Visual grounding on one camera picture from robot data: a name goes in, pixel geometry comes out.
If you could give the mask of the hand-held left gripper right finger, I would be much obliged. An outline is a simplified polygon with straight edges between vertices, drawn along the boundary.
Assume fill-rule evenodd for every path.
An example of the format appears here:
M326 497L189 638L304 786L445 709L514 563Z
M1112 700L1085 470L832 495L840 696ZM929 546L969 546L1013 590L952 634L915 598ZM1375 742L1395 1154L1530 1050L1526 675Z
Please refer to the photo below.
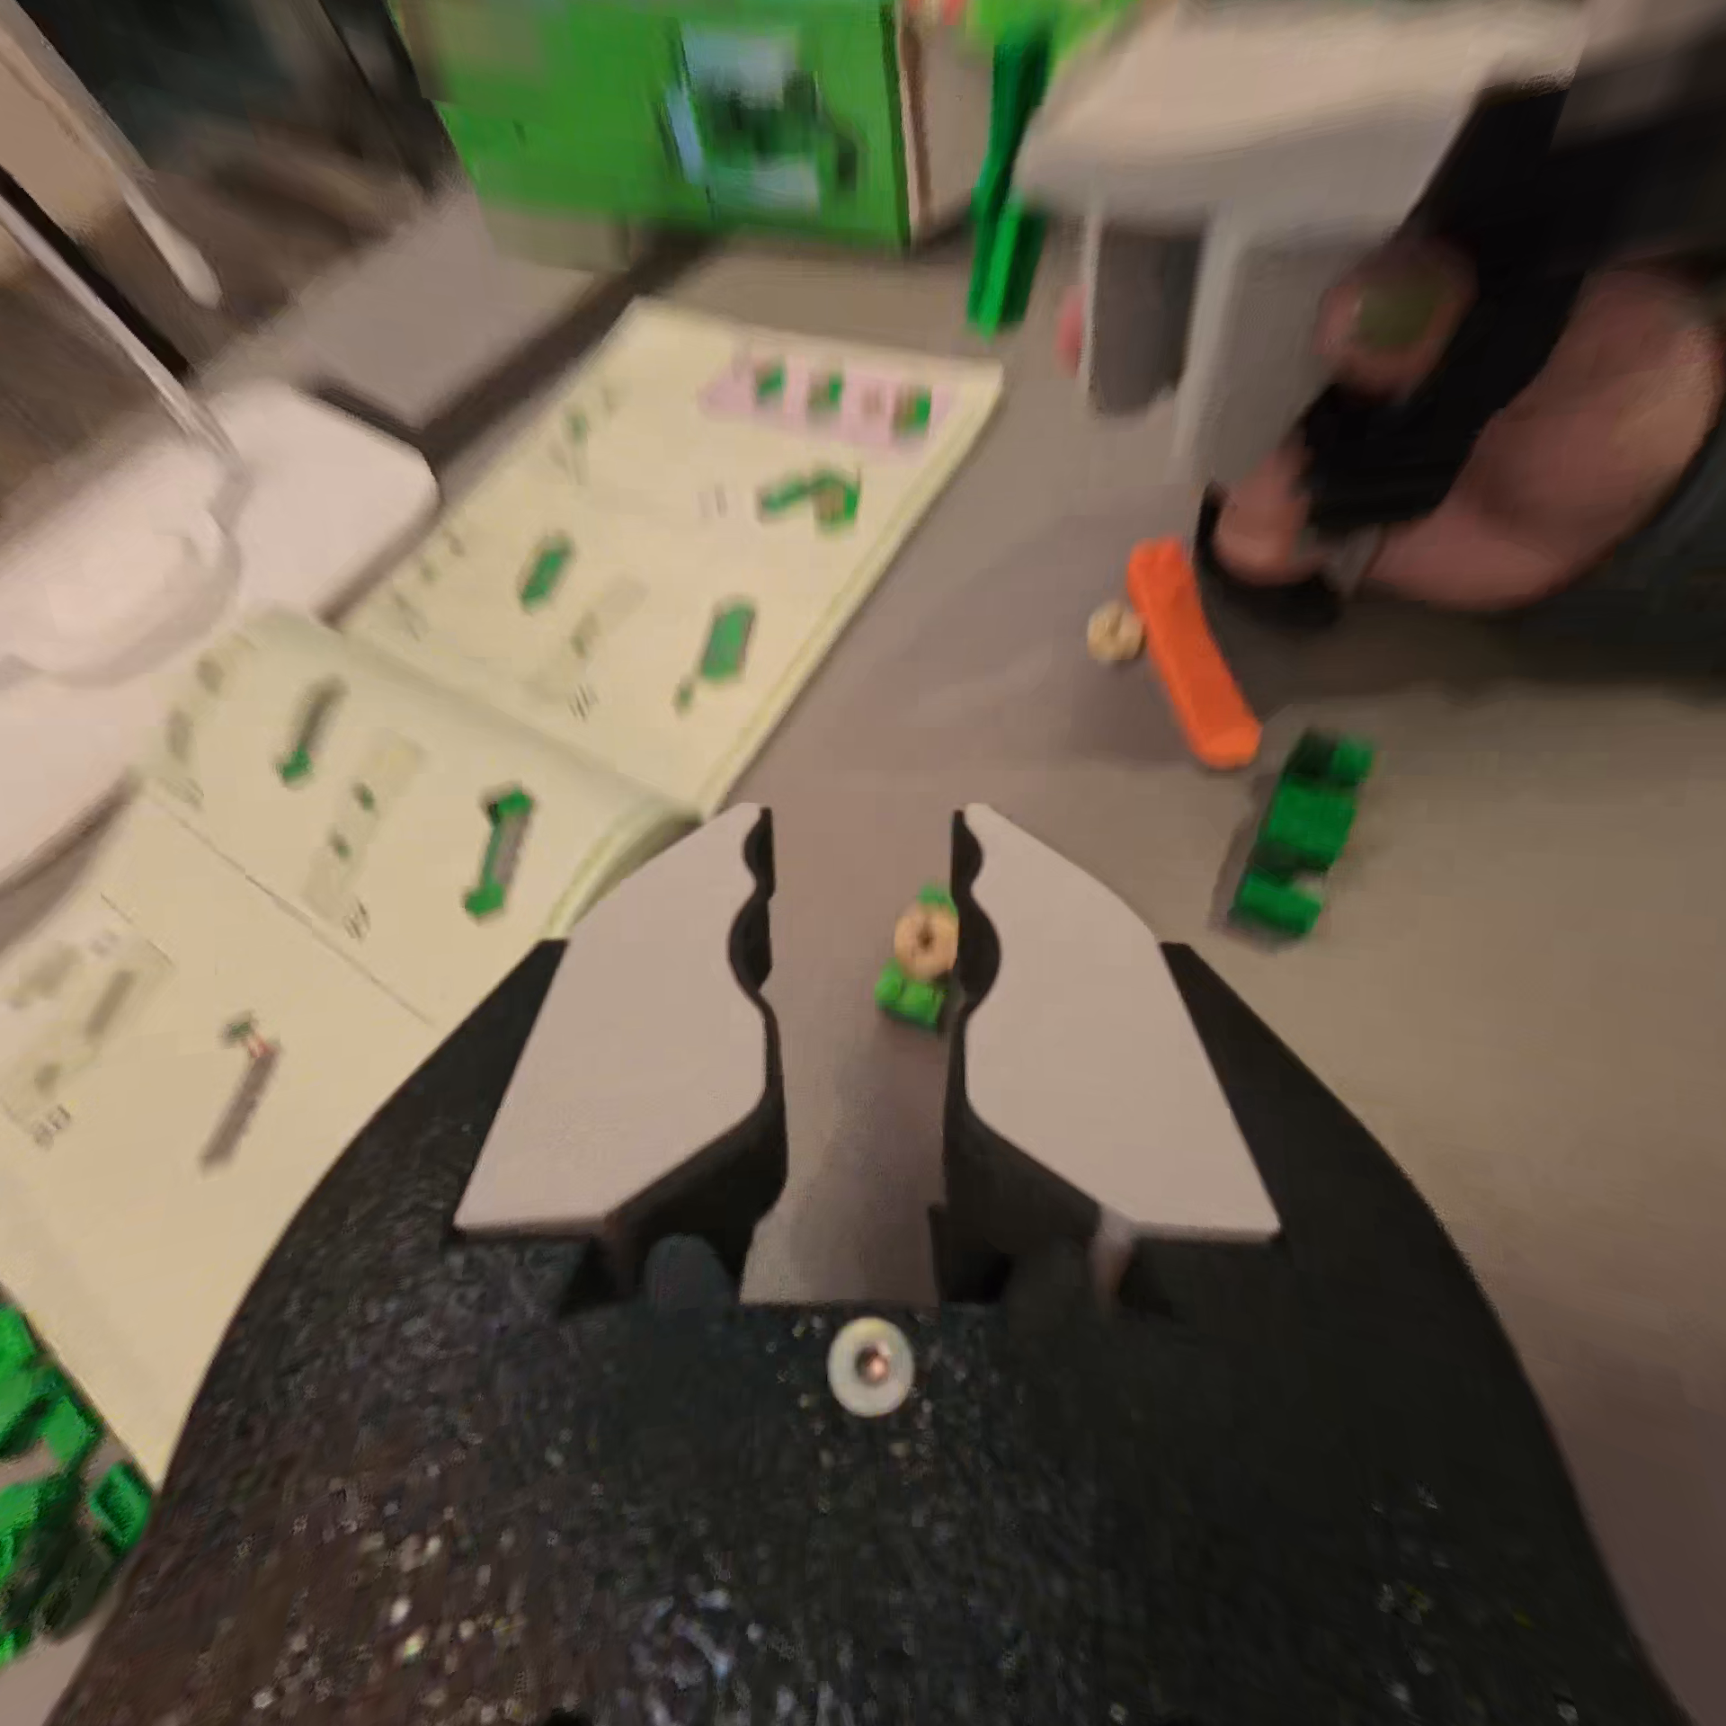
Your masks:
M1106 1301L1152 1245L1283 1224L1152 927L988 806L952 833L959 1010L942 1108L938 1297L981 1306L1071 1254Z

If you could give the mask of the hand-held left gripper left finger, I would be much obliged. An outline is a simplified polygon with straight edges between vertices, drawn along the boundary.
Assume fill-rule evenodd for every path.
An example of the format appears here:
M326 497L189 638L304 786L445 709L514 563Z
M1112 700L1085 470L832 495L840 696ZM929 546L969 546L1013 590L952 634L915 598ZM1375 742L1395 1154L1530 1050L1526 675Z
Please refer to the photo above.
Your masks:
M459 1201L464 1239L574 1241L580 1305L742 1295L788 1181L773 890L771 813L738 806L572 927Z

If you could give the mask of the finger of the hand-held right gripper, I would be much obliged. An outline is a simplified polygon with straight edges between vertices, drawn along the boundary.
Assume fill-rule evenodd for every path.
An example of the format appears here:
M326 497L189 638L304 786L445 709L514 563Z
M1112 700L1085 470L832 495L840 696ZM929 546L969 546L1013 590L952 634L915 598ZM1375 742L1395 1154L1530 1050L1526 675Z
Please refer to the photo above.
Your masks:
M1391 228L1480 99L1578 56L1576 4L1175 4L1060 77L1019 193L1140 228Z

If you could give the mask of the small green brick piece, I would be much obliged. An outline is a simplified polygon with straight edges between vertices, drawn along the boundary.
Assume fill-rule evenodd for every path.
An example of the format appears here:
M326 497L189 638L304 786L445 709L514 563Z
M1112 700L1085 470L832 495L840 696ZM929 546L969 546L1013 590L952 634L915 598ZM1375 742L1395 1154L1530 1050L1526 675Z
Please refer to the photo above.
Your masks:
M925 885L896 917L875 1006L898 1025L938 1033L959 960L959 915L948 888Z

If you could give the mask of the person's right forearm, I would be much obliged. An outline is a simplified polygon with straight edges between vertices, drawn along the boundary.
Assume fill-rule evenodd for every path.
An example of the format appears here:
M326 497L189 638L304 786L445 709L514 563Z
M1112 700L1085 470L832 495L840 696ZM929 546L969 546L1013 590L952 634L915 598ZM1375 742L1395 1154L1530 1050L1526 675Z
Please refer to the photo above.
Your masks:
M1724 418L1670 497L1589 586L1589 626L1639 650L1720 659L1724 648Z

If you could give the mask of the grey desk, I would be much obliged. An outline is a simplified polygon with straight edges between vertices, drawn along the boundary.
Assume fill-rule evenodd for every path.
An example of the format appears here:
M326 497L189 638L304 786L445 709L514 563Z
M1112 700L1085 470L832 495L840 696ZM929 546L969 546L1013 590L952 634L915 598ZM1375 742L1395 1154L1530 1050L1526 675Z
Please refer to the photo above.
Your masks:
M1722 694L1391 605L1223 636L1377 746L1320 931L1227 935L1250 786L1085 619L1189 519L1052 361L742 792L773 815L790 1177L746 1306L572 1316L434 1241L551 979L360 1135L193 1418L68 1723L1722 1723ZM936 1314L948 1043L869 1004L965 804L1177 944L1248 1133L1368 1193L1268 1343Z

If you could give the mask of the person's right hand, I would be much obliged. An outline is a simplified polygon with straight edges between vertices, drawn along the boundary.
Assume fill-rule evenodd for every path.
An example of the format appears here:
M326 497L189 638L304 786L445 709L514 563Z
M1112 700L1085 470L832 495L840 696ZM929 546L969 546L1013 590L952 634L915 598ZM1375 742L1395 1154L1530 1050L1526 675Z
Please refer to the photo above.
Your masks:
M1722 287L1684 262L1587 274L1520 237L1402 235L1322 305L1327 386L1241 484L1196 565L1323 625L1349 594L1566 613L1722 417Z

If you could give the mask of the tall green brick column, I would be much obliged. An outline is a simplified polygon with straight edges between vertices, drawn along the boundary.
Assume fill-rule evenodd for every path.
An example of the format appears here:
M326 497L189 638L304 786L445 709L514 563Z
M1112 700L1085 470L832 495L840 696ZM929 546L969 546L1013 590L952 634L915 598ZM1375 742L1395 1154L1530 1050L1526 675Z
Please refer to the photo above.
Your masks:
M1015 172L1052 74L1052 25L1006 33L990 56L990 95L983 166L971 197L971 278L967 324L998 338L1025 318L1038 270L1044 222L1015 193Z

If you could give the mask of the green brick assembly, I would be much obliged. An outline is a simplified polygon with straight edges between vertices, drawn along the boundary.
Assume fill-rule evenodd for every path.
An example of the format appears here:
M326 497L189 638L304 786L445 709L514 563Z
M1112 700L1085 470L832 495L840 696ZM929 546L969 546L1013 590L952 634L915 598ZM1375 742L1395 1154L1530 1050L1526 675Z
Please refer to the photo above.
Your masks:
M1229 923L1283 942L1314 933L1375 759L1375 746L1360 736L1306 731L1293 744L1244 852Z

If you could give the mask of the orange brick separator tool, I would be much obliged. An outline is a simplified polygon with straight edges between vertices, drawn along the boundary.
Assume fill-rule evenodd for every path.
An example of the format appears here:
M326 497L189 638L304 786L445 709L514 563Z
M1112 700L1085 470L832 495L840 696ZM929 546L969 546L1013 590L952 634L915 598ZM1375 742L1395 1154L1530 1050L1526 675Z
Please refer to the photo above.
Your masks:
M1262 725L1219 652L1181 542L1140 542L1129 555L1125 588L1175 727L1196 763L1214 771L1254 765Z

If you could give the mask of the open building instruction booklet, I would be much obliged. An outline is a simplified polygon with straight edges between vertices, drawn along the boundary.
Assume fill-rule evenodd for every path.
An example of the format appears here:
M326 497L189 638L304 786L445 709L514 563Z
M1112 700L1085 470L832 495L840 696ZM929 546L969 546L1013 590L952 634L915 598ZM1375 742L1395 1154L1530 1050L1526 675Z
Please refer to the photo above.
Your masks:
M724 806L1002 397L640 301L347 621L173 675L2 1002L4 1291L146 1488L306 1197Z

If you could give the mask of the white monitor stand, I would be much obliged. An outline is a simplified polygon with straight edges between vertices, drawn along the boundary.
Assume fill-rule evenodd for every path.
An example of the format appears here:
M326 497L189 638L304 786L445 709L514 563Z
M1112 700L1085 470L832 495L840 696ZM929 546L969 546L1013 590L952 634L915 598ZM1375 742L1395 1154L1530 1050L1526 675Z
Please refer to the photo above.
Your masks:
M4 536L2 879L121 796L168 684L258 609L324 615L430 524L426 457L276 380L206 397L14 176L4 230L141 376L170 430Z

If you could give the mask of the green cardboard toy box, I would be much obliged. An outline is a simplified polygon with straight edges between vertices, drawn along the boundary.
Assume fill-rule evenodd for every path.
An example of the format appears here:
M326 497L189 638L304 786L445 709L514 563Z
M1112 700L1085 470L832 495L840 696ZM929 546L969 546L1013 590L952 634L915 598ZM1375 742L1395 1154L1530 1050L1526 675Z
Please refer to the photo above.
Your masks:
M902 253L969 214L988 51L942 4L403 2L480 205L520 226Z

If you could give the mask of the pile of green bricks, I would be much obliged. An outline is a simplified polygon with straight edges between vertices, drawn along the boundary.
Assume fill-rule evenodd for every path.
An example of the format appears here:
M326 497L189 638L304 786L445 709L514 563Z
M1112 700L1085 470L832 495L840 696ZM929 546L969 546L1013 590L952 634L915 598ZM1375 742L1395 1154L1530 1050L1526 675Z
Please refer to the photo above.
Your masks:
M39 1339L2 1306L2 1665L60 1644L141 1545L156 1489Z

